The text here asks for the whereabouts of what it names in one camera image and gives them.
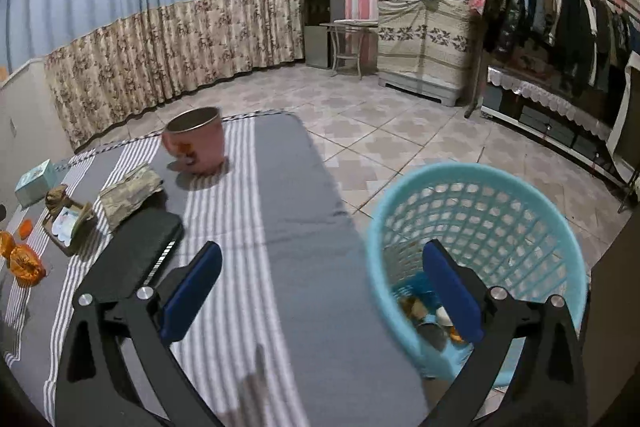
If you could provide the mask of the trash inside basket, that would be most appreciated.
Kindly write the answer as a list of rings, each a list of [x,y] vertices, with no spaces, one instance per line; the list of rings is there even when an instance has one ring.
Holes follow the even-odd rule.
[[[397,285],[394,296],[416,332],[434,349],[444,351],[447,347],[470,347],[454,327],[454,322],[423,272]]]

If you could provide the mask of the dark wooden cabinet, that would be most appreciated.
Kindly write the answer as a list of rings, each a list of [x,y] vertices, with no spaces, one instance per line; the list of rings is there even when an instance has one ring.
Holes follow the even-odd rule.
[[[590,426],[639,424],[639,213],[591,270],[582,346]]]

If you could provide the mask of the orange peel pieces on table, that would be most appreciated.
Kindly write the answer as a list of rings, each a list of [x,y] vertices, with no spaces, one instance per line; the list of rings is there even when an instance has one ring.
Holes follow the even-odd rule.
[[[17,243],[14,235],[1,232],[1,257],[21,288],[36,286],[47,275],[37,253],[26,243]]]

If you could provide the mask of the light blue plastic basket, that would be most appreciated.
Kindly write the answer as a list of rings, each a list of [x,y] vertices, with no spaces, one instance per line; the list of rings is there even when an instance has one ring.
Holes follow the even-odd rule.
[[[434,349],[394,296],[397,285],[424,273],[422,251],[431,239],[488,287],[501,286],[512,297],[534,303],[562,296],[574,326],[582,326],[588,294],[585,261],[555,205],[533,185],[494,167],[428,165],[386,188],[366,243],[378,312],[421,377],[453,381],[472,352],[471,345]]]

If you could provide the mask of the small brown box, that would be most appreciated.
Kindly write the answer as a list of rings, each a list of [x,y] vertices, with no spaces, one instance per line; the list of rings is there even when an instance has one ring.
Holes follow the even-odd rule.
[[[46,217],[42,227],[47,236],[66,256],[79,251],[88,237],[96,213],[91,202],[76,202],[67,194],[68,185],[61,184],[47,193],[44,198]]]

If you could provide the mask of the camouflage pouch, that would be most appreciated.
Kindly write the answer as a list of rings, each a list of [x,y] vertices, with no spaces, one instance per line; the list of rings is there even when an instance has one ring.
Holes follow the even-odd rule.
[[[119,182],[99,195],[104,216],[111,232],[131,217],[156,193],[163,191],[163,180],[149,164],[130,170]]]

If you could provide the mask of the grey striped table cloth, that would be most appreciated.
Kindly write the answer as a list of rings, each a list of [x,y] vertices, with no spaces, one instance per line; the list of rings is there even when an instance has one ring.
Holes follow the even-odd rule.
[[[171,242],[139,287],[158,285],[207,242],[222,269],[183,340],[170,347],[218,426],[415,426],[426,403],[420,378],[375,311],[366,245],[300,120],[267,112],[224,121],[226,161],[188,176],[152,133],[54,165],[76,202],[149,164],[163,191],[145,208],[179,216]],[[54,422],[58,369],[73,298],[115,233],[99,216],[79,251],[61,251],[41,228],[42,202],[17,209],[15,231],[35,223],[29,246],[47,275],[21,288],[1,273],[2,381],[40,421]]]

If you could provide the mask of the teal tissue box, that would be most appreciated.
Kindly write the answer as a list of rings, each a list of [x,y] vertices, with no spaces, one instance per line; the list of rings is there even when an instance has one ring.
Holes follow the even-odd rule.
[[[50,159],[22,174],[15,185],[14,194],[22,208],[39,202],[58,185],[58,175]]]

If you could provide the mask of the white framed dark screen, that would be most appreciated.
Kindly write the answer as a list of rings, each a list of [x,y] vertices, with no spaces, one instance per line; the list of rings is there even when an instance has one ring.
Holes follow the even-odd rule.
[[[622,156],[620,156],[620,154],[616,153],[616,148],[618,143],[620,143],[620,137],[622,136],[628,116],[628,110],[631,100],[631,74],[634,70],[639,70],[639,54],[632,51],[624,68],[625,86],[623,91],[623,98],[620,102],[620,109],[618,110],[614,127],[608,135],[608,139],[606,140],[606,148],[608,149],[608,153],[610,153],[613,165],[618,175],[622,179],[625,179],[625,177],[620,169],[624,167],[625,161],[623,161],[623,158]]]

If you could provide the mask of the low bench with lace cover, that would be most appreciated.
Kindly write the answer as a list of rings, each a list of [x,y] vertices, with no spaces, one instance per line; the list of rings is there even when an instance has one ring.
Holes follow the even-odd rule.
[[[634,170],[614,155],[613,129],[566,98],[510,70],[490,66],[480,101],[484,115],[549,143],[620,188],[630,187]]]

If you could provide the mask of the cloth covered cabinet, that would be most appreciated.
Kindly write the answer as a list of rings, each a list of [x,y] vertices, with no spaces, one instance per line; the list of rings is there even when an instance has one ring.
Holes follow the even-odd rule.
[[[378,83],[457,105],[471,78],[476,28],[465,0],[378,0]]]

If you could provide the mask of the clothes rack with dark clothes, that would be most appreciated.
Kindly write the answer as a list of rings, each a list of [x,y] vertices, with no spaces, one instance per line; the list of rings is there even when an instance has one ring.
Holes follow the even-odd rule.
[[[470,0],[483,51],[612,129],[639,20],[613,0]]]

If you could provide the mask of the blue floral curtain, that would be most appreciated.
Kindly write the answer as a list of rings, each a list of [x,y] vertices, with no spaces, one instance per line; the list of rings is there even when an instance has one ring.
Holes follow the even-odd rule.
[[[304,55],[303,0],[1,0],[1,63],[44,63],[81,146],[130,117]]]

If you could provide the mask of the small metal stool table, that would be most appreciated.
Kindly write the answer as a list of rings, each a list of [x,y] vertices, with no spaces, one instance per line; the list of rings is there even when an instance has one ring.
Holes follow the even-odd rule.
[[[362,79],[362,47],[367,35],[378,31],[377,20],[336,20],[322,23],[330,37],[332,60],[331,74],[336,76],[348,65],[355,67],[357,77]]]

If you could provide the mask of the grey water dispenser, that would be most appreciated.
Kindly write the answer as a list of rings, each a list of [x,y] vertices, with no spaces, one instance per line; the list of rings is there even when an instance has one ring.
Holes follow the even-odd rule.
[[[329,24],[345,17],[345,0],[303,0],[305,63],[310,67],[332,67]]]

